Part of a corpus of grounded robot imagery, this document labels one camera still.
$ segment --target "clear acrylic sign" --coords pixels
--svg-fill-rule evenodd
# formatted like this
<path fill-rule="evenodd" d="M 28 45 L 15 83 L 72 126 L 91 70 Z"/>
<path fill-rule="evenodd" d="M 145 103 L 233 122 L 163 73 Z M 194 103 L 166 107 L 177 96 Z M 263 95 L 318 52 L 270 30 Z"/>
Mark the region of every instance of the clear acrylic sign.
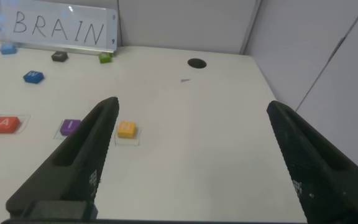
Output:
<path fill-rule="evenodd" d="M 0 39 L 22 47 L 113 52 L 114 9 L 33 0 L 0 0 Z"/>

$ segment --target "table surface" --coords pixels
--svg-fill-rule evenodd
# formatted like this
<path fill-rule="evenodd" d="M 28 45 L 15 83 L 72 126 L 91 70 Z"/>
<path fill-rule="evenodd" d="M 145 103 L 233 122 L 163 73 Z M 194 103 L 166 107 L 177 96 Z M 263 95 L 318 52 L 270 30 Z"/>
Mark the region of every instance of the table surface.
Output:
<path fill-rule="evenodd" d="M 139 146 L 110 144 L 98 218 L 306 221 L 266 113 L 274 96 L 251 57 L 121 47 L 100 64 L 52 54 L 0 54 L 0 114 L 30 116 L 20 134 L 0 134 L 0 222 L 6 200 L 62 142 L 54 139 L 62 120 L 82 119 L 110 96 L 117 122 L 142 132 Z M 208 65 L 191 68 L 190 58 Z M 30 70 L 45 80 L 25 83 Z"/>

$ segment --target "light blue block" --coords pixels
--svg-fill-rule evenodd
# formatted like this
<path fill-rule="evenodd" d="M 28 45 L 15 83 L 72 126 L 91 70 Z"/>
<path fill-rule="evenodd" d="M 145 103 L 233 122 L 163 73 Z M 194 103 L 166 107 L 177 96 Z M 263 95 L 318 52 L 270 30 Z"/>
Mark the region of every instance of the light blue block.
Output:
<path fill-rule="evenodd" d="M 15 54 L 16 47 L 14 44 L 2 44 L 0 48 L 1 54 Z"/>
<path fill-rule="evenodd" d="M 44 75 L 42 72 L 36 72 L 36 71 L 29 71 L 27 74 L 23 76 L 24 81 L 28 83 L 35 83 L 38 84 L 44 79 Z"/>

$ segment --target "purple letter block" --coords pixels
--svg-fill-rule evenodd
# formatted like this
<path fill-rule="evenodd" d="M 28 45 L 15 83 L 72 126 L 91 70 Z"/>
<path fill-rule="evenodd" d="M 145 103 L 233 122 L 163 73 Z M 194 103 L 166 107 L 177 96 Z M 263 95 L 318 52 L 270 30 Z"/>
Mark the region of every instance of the purple letter block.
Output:
<path fill-rule="evenodd" d="M 64 136 L 70 135 L 77 127 L 80 125 L 81 120 L 64 120 L 62 127 L 60 128 L 60 133 Z"/>

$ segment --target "round hole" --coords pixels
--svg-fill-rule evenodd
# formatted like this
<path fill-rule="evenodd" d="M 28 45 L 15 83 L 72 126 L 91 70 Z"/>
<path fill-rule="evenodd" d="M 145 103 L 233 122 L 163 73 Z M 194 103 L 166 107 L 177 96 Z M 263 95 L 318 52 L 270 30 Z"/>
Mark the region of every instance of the round hole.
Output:
<path fill-rule="evenodd" d="M 189 64 L 193 68 L 205 68 L 206 62 L 199 58 L 192 58 L 189 61 L 187 61 L 187 64 Z"/>

